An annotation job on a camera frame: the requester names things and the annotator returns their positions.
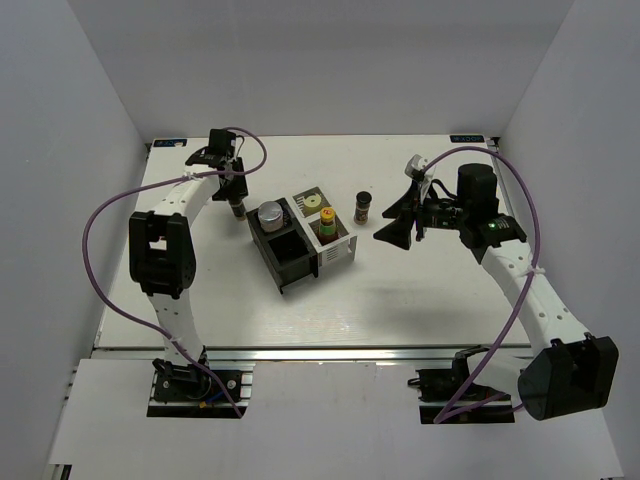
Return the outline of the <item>red sauce bottle green label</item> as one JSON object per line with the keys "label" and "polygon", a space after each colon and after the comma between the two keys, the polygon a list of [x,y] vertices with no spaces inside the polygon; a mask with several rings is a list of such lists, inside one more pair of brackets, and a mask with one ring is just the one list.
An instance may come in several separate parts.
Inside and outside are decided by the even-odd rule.
{"label": "red sauce bottle green label", "polygon": [[339,238],[336,212],[332,207],[325,207],[321,210],[317,236],[322,245],[332,243]]}

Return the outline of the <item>dark spice jar black cap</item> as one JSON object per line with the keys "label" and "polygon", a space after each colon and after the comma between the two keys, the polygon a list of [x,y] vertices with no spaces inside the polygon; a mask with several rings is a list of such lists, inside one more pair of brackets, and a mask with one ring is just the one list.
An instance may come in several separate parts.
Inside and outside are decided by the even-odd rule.
{"label": "dark spice jar black cap", "polygon": [[242,199],[230,201],[229,205],[231,207],[234,217],[237,220],[243,221],[246,219],[246,208],[244,205],[244,201]]}

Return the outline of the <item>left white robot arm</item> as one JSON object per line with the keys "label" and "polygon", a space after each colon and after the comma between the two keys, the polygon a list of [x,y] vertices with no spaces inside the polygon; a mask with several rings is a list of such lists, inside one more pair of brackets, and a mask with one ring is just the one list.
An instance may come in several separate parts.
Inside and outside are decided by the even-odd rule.
{"label": "left white robot arm", "polygon": [[238,142],[250,137],[239,127],[213,129],[207,144],[185,162],[183,174],[153,208],[129,219],[129,272],[150,301],[165,354],[155,361],[160,373],[177,376],[177,387],[199,399],[211,387],[206,348],[193,318],[189,289],[197,261],[191,227],[209,201],[227,203],[249,231],[277,288],[342,259],[355,257],[357,237],[319,190],[266,201],[248,211],[246,168]]}

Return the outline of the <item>spice jar with brown label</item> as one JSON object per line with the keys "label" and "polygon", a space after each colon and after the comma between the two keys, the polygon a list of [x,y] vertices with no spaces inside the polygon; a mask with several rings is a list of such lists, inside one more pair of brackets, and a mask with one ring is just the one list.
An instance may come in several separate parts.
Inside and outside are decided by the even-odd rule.
{"label": "spice jar with brown label", "polygon": [[355,200],[354,222],[364,225],[368,221],[372,195],[368,191],[360,191],[356,194]]}

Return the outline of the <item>cream squeeze bottle yellow top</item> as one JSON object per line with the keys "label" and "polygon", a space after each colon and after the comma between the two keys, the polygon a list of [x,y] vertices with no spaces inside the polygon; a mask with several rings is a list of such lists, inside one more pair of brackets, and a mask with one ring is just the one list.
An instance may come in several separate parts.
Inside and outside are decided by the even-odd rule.
{"label": "cream squeeze bottle yellow top", "polygon": [[322,201],[320,194],[313,194],[304,198],[303,205],[307,210],[315,211],[322,206]]}

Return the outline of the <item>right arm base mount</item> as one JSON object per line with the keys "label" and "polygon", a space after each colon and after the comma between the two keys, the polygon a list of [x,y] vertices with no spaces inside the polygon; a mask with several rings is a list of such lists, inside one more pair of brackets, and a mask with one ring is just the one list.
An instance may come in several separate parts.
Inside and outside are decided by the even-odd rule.
{"label": "right arm base mount", "polygon": [[[419,414],[422,425],[432,425],[443,406],[456,393],[470,375],[467,359],[472,354],[484,354],[488,347],[474,346],[457,352],[448,368],[427,368],[416,371],[416,377],[407,381],[409,388],[419,392]],[[445,424],[511,424],[515,413],[511,397],[504,395],[499,401],[449,418]]]}

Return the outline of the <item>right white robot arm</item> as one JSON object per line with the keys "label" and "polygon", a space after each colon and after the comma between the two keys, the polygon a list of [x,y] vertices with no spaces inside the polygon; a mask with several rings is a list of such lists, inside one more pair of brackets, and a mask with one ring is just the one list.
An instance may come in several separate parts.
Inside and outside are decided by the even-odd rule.
{"label": "right white robot arm", "polygon": [[440,198],[433,189],[437,181],[421,160],[415,157],[406,166],[411,185],[384,211],[391,222],[375,239],[407,250],[428,228],[458,231],[463,245],[502,290],[532,349],[531,361],[493,347],[457,353],[451,374],[454,397],[472,399],[487,388],[518,399],[536,420],[604,407],[618,348],[610,337],[594,336],[535,266],[525,232],[499,211],[493,169],[477,163],[459,167],[455,195]]}

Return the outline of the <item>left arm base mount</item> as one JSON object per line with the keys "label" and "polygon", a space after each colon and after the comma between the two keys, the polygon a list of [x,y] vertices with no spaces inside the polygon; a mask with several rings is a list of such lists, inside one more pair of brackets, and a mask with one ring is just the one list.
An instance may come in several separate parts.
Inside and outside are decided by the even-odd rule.
{"label": "left arm base mount", "polygon": [[[149,418],[239,420],[223,389],[193,365],[174,366],[154,359],[154,377],[146,416]],[[224,367],[214,370],[238,410],[244,414],[251,396],[252,374],[248,369]]]}

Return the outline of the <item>silver lid spice jar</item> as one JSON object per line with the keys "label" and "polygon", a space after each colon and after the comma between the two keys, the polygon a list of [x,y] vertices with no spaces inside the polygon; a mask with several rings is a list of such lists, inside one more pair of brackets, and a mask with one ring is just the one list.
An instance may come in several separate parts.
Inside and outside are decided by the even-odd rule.
{"label": "silver lid spice jar", "polygon": [[273,233],[284,226],[284,210],[276,201],[266,201],[258,208],[258,221],[265,233]]}

